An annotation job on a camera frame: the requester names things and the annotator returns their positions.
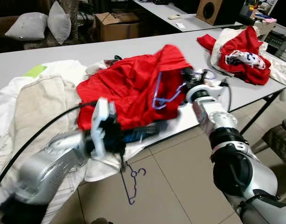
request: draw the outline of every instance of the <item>speaker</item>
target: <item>speaker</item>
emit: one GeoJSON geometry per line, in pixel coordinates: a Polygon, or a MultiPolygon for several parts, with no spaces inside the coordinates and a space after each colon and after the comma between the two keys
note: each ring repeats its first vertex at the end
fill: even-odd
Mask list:
{"type": "Polygon", "coordinates": [[[188,14],[196,14],[200,0],[173,0],[175,7],[188,14]]]}
{"type": "Polygon", "coordinates": [[[235,23],[245,0],[201,0],[196,17],[211,24],[235,23]]]}

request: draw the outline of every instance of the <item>electronic device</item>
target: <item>electronic device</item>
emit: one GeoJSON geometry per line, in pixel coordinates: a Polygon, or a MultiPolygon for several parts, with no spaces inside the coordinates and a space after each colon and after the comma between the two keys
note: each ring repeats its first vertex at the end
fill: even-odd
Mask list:
{"type": "Polygon", "coordinates": [[[171,0],[152,0],[152,2],[157,5],[168,5],[171,0]]]}
{"type": "Polygon", "coordinates": [[[273,30],[269,32],[265,42],[269,44],[266,51],[276,57],[281,56],[286,49],[286,36],[273,30]]]}
{"type": "Polygon", "coordinates": [[[181,9],[188,14],[197,13],[200,0],[173,0],[175,7],[181,9]]]}
{"type": "Polygon", "coordinates": [[[177,20],[177,19],[180,19],[180,15],[169,15],[168,19],[169,20],[177,20]]]}
{"type": "Polygon", "coordinates": [[[196,17],[211,25],[233,24],[244,2],[244,0],[201,0],[196,17]]]}

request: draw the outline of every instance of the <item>sofa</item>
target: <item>sofa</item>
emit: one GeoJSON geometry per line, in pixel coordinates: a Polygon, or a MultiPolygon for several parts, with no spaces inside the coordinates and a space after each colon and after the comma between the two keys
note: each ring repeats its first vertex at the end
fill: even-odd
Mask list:
{"type": "MultiPolygon", "coordinates": [[[[50,7],[55,0],[0,0],[0,53],[60,46],[48,28],[45,30],[45,39],[39,41],[17,41],[6,37],[5,33],[24,13],[40,12],[49,14],[50,7]]],[[[64,11],[70,15],[71,33],[63,45],[78,43],[77,13],[79,0],[58,0],[64,11]]]]}

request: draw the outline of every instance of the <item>table leg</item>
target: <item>table leg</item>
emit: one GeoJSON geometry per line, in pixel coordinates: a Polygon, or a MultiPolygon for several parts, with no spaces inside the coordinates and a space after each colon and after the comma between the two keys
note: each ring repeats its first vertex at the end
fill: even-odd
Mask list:
{"type": "Polygon", "coordinates": [[[264,98],[266,101],[265,105],[255,114],[255,116],[248,122],[248,124],[241,130],[240,134],[243,135],[246,130],[254,123],[254,121],[268,108],[268,106],[274,101],[274,99],[281,93],[278,91],[270,96],[264,98]]]}

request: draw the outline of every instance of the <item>pile of clothes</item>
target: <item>pile of clothes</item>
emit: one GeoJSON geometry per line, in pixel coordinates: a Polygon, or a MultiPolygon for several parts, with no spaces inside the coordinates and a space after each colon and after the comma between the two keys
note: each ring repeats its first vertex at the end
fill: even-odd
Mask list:
{"type": "MultiPolygon", "coordinates": [[[[224,29],[216,40],[210,35],[197,41],[210,51],[212,66],[247,83],[264,85],[269,77],[286,85],[286,62],[266,52],[267,43],[258,40],[257,27],[224,29]]],[[[280,94],[286,100],[286,88],[280,94]]]]}
{"type": "MultiPolygon", "coordinates": [[[[118,121],[123,129],[145,126],[155,120],[177,117],[178,106],[185,98],[181,92],[165,108],[152,107],[159,73],[162,81],[157,96],[170,98],[183,83],[180,71],[191,65],[178,48],[166,45],[154,55],[119,60],[103,60],[89,67],[67,60],[40,65],[27,76],[16,77],[0,90],[0,173],[9,160],[42,126],[60,113],[79,104],[106,97],[115,102],[118,121]]],[[[93,107],[71,112],[40,134],[14,163],[0,186],[0,203],[14,191],[18,170],[47,141],[63,132],[91,128],[93,107]]],[[[144,148],[141,142],[129,143],[124,160],[144,148]]],[[[42,221],[49,223],[62,204],[84,180],[98,181],[119,172],[119,155],[91,158],[81,168],[73,168],[60,185],[42,221]]]]}

